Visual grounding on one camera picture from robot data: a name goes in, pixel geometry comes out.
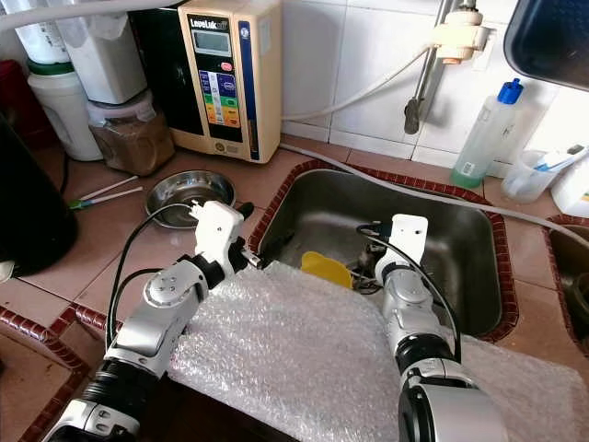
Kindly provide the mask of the clear plastic measuring cup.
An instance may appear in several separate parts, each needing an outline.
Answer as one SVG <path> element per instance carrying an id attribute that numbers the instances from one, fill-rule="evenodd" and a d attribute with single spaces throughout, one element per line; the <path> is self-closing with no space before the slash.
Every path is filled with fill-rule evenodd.
<path id="1" fill-rule="evenodd" d="M 548 159 L 549 152 L 526 150 L 519 153 L 503 180 L 506 197 L 521 204 L 538 199 L 559 176 L 559 172 L 548 170 Z"/>

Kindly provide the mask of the white canister green lid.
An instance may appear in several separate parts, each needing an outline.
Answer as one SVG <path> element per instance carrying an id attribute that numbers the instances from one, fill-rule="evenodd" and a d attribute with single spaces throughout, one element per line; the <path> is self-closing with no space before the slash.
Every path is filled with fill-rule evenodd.
<path id="1" fill-rule="evenodd" d="M 64 152 L 72 160 L 104 158 L 88 126 L 86 92 L 71 63 L 41 64 L 27 60 L 32 93 L 45 111 Z"/>

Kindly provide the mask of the dark blue tray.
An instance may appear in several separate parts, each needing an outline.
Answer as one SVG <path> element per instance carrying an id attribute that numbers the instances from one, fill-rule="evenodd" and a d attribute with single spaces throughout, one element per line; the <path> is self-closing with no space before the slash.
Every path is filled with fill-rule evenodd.
<path id="1" fill-rule="evenodd" d="M 517 0 L 503 48 L 519 75 L 589 92 L 589 0 Z"/>

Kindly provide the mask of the black electric kettle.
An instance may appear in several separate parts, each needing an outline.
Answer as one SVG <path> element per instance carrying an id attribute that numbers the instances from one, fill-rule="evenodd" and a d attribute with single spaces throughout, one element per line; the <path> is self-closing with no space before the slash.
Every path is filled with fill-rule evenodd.
<path id="1" fill-rule="evenodd" d="M 8 122 L 0 122 L 0 261 L 32 276 L 70 253 L 77 222 L 48 174 Z"/>

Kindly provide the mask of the small round steel bowl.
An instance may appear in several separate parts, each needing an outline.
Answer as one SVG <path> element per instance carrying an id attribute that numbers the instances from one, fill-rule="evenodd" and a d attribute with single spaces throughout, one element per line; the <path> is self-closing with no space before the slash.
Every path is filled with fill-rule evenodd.
<path id="1" fill-rule="evenodd" d="M 214 171 L 182 171 L 161 180 L 148 193 L 144 210 L 151 215 L 155 210 L 169 204 L 191 205 L 193 202 L 203 203 L 210 199 L 233 205 L 236 191 L 232 182 L 224 174 Z M 168 209 L 157 215 L 155 222 L 174 230 L 194 228 L 198 224 L 198 220 L 190 215 L 190 209 Z"/>

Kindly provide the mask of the stainless steel sink basin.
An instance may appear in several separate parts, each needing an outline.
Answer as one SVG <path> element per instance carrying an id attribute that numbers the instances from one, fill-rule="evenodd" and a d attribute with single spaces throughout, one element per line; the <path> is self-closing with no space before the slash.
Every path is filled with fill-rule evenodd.
<path id="1" fill-rule="evenodd" d="M 589 358 L 589 247 L 544 228 L 549 261 L 573 345 Z"/>
<path id="2" fill-rule="evenodd" d="M 506 283 L 500 279 L 496 248 L 501 240 L 487 215 L 476 209 L 413 197 L 333 169 L 297 172 L 261 220 L 252 247 L 285 233 L 278 261 L 297 268 L 315 251 L 342 264 L 362 262 L 366 241 L 357 225 L 390 223 L 395 214 L 429 220 L 423 268 L 456 311 L 460 330 L 491 336 L 504 319 Z"/>

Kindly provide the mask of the metal faucet pipe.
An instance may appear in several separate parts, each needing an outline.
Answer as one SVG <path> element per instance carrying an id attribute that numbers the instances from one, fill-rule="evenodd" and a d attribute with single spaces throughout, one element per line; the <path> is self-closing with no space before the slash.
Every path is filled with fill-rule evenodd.
<path id="1" fill-rule="evenodd" d="M 404 134 L 417 134 L 429 117 L 443 70 L 442 62 L 436 59 L 436 50 L 437 47 L 432 42 L 426 47 L 415 93 L 404 107 Z"/>

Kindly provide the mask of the white plastic bottle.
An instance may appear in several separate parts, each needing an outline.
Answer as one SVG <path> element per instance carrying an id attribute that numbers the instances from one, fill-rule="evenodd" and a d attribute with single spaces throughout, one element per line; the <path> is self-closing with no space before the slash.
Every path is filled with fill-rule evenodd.
<path id="1" fill-rule="evenodd" d="M 0 0 L 4 11 L 14 13 L 46 7 L 47 0 Z M 18 40 L 24 46 L 27 58 L 35 64 L 70 64 L 70 54 L 64 47 L 62 34 L 51 22 L 30 24 L 14 29 Z"/>

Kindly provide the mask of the clear bubble wrap sheet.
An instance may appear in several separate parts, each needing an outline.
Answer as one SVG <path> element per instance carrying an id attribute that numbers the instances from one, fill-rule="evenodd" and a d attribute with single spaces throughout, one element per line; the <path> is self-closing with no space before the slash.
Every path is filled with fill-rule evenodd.
<path id="1" fill-rule="evenodd" d="M 471 336 L 462 346 L 510 441 L 589 442 L 575 370 Z M 398 442 L 399 373 L 378 307 L 281 262 L 218 284 L 167 373 L 302 442 Z"/>

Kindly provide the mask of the white labelled detergent jug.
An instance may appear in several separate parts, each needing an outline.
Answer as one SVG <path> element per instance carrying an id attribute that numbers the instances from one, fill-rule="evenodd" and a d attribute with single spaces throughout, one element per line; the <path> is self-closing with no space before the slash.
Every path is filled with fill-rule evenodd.
<path id="1" fill-rule="evenodd" d="M 589 218 L 589 151 L 564 169 L 551 197 L 565 215 Z"/>

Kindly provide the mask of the beige faucet diverter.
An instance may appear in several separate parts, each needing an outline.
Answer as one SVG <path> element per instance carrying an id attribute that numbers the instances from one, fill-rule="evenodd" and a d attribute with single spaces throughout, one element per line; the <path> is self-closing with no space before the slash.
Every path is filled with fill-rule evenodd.
<path id="1" fill-rule="evenodd" d="M 477 0 L 451 0 L 443 5 L 426 47 L 443 64 L 462 64 L 487 47 L 492 28 L 483 25 Z"/>

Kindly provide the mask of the beige water ionizer machine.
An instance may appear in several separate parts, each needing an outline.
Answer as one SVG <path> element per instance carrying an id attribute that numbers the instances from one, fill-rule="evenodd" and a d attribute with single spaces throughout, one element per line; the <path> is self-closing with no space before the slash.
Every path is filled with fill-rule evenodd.
<path id="1" fill-rule="evenodd" d="M 282 0 L 190 0 L 177 12 L 201 105 L 195 151 L 269 163 L 281 143 Z"/>

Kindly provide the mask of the blue white toothbrush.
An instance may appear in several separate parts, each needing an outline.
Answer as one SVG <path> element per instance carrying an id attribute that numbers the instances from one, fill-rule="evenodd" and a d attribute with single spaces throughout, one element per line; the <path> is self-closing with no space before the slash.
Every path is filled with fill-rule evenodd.
<path id="1" fill-rule="evenodd" d="M 584 145 L 572 145 L 564 151 L 543 153 L 533 169 L 539 172 L 557 172 L 575 163 L 585 152 L 588 152 L 588 148 Z"/>

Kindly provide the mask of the clear blue-capped dish soap bottle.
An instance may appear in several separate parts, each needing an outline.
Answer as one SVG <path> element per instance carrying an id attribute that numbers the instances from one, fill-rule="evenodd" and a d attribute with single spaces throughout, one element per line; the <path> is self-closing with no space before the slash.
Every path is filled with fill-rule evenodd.
<path id="1" fill-rule="evenodd" d="M 492 161 L 512 136 L 516 126 L 516 102 L 523 91 L 525 85 L 514 77 L 484 101 L 451 169 L 450 181 L 454 185 L 474 189 L 488 176 Z"/>

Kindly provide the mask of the clear jar brown contents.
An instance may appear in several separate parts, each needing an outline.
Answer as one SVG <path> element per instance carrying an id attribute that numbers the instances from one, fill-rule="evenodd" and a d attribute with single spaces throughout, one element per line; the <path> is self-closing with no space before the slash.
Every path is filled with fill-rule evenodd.
<path id="1" fill-rule="evenodd" d="M 89 131 L 110 168 L 148 176 L 174 156 L 171 129 L 156 110 L 151 91 L 121 105 L 89 101 L 86 112 Z"/>

